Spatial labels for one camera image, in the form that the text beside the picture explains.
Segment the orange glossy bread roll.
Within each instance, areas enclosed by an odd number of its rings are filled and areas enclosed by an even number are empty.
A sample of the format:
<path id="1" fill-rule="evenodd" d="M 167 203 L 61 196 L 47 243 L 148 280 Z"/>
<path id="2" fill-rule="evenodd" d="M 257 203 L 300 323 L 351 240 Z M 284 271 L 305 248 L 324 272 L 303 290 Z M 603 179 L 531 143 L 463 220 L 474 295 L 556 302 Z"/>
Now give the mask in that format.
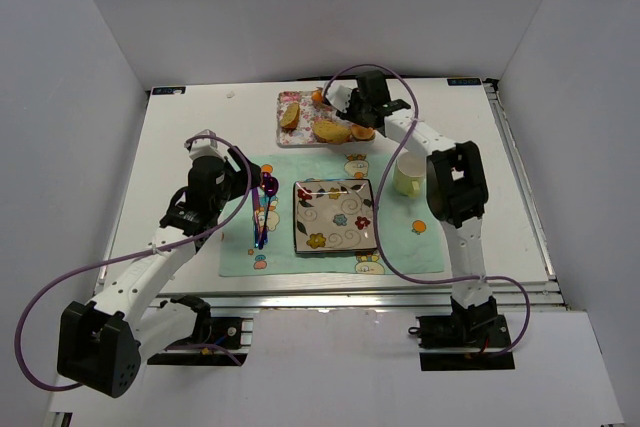
<path id="1" fill-rule="evenodd" d="M 324 104 L 325 97 L 323 95 L 323 91 L 321 89 L 316 89 L 311 94 L 311 100 L 314 104 Z"/>

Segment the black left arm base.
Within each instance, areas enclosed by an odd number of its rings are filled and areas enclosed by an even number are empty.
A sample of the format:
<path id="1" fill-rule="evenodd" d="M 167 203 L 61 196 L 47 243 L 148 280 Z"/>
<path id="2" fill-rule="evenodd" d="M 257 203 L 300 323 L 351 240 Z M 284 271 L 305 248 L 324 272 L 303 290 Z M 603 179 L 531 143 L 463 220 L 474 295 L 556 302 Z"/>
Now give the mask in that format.
<path id="1" fill-rule="evenodd" d="M 197 316 L 190 337 L 173 342 L 168 350 L 147 360 L 149 366 L 241 367 L 247 359 L 251 330 L 248 318 L 214 315 L 203 299 L 194 296 L 163 299 L 157 308 L 187 307 Z"/>

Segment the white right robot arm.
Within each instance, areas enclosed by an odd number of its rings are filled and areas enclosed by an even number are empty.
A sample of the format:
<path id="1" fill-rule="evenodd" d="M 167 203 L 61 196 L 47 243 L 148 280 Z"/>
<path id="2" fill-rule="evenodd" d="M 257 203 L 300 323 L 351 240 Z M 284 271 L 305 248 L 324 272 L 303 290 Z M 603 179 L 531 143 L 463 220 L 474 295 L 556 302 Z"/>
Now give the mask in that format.
<path id="1" fill-rule="evenodd" d="M 398 144 L 426 168 L 426 202 L 445 234 L 451 273 L 452 313 L 422 326 L 447 346 L 483 341 L 497 318 L 496 301 L 484 279 L 482 218 L 489 192 L 479 147 L 455 142 L 419 119 L 417 98 L 393 100 L 384 73 L 370 70 L 356 76 L 349 94 L 325 89 L 340 118 L 372 128 Z"/>

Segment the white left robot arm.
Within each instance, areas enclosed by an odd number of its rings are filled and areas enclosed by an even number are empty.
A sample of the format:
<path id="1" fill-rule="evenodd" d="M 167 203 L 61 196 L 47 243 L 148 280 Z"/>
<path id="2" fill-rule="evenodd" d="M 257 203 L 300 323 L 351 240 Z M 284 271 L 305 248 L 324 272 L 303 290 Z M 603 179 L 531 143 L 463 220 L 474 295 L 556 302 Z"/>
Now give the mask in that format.
<path id="1" fill-rule="evenodd" d="M 153 314 L 147 310 L 209 239 L 225 205 L 260 180 L 260 167 L 238 153 L 194 160 L 186 186 L 175 192 L 159 222 L 149 254 L 134 260 L 87 303 L 72 302 L 63 311 L 58 373 L 118 398 L 149 358 L 178 341 L 203 341 L 211 318 L 204 300 L 184 295 Z"/>

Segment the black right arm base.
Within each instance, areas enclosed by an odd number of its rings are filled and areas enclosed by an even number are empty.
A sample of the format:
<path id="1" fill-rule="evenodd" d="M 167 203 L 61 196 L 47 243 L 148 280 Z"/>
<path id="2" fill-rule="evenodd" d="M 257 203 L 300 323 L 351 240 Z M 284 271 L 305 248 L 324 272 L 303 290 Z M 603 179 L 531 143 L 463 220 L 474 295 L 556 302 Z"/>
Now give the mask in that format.
<path id="1" fill-rule="evenodd" d="M 421 316 L 408 334 L 418 340 L 423 372 L 513 370 L 511 337 L 494 297 L 479 306 L 451 302 L 448 315 Z"/>

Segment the metal tongs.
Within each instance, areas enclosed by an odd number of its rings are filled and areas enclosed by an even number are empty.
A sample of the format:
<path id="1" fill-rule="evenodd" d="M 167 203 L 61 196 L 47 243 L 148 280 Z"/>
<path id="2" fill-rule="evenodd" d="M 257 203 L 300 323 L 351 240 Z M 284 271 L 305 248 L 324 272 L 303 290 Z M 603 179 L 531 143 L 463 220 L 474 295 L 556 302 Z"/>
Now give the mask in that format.
<path id="1" fill-rule="evenodd" d="M 348 119 L 348 103 L 338 103 L 338 105 L 333 105 L 330 103 L 320 103 L 317 105 L 317 108 L 326 112 L 328 115 L 338 118 L 341 120 Z"/>

